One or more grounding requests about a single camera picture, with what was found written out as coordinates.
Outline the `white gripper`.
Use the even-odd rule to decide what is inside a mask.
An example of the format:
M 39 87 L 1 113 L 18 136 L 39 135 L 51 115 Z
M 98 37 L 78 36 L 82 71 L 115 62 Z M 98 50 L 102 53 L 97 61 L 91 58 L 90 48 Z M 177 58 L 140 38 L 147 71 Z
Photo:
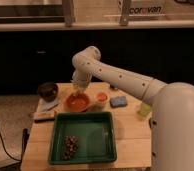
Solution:
M 91 82 L 92 76 L 88 73 L 75 70 L 72 76 L 73 85 L 77 88 L 87 88 Z

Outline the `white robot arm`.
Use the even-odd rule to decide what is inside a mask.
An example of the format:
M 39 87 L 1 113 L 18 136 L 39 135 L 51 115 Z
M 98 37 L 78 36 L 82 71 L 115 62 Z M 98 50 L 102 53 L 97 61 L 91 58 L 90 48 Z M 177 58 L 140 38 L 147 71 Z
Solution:
M 86 88 L 96 77 L 152 107 L 151 171 L 194 171 L 194 86 L 165 83 L 100 61 L 89 46 L 75 54 L 73 83 Z

